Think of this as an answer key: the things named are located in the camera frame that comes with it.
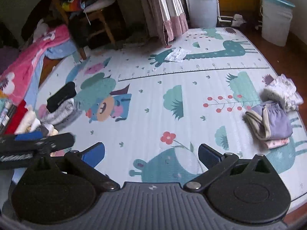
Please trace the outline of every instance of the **gray ribbed platform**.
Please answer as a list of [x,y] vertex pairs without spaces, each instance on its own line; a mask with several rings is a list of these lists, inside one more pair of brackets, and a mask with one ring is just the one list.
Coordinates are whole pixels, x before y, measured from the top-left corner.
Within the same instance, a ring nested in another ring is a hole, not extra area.
[[23,224],[39,230],[282,230],[278,222],[269,226],[243,226],[216,214],[204,197],[188,193],[177,183],[127,182],[119,191],[104,193],[81,217],[57,225]]

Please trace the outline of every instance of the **play mat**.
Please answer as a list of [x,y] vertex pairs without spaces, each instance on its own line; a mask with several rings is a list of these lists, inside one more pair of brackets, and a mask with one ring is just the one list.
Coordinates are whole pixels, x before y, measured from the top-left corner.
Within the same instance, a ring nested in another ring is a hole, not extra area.
[[[182,62],[165,57],[191,52]],[[121,186],[131,182],[185,184],[205,172],[198,147],[251,159],[264,153],[291,194],[294,210],[307,201],[307,136],[300,116],[289,113],[290,143],[268,151],[251,133],[246,109],[276,73],[239,31],[190,29],[170,48],[158,41],[120,50],[100,48],[79,62],[65,58],[40,87],[36,110],[65,83],[76,84],[82,114],[60,133],[76,136],[74,149],[105,146],[95,167]]]

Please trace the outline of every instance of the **teal trash can lid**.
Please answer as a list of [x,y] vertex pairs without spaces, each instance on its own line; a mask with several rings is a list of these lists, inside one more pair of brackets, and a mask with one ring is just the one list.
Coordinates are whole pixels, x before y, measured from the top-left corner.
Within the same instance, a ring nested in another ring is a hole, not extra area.
[[291,7],[291,8],[295,7],[295,5],[292,2],[289,2],[287,0],[267,0],[267,1],[283,7]]

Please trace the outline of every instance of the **chair backrest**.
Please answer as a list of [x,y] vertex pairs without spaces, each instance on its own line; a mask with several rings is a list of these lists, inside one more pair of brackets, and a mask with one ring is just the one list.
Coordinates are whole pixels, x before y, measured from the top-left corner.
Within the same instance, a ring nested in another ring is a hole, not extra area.
[[51,0],[51,1],[56,6],[56,9],[60,12],[62,19],[65,22],[65,24],[68,25],[69,19],[68,19],[68,16],[67,16],[65,10],[62,9],[61,1],[60,0]]

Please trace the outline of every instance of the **white trash bin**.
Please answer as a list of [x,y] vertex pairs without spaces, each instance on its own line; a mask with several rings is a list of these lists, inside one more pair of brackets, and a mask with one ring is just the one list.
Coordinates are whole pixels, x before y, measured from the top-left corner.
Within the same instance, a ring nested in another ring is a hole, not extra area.
[[192,28],[216,27],[217,0],[186,0]]
[[262,37],[277,46],[285,46],[294,7],[287,0],[262,0]]

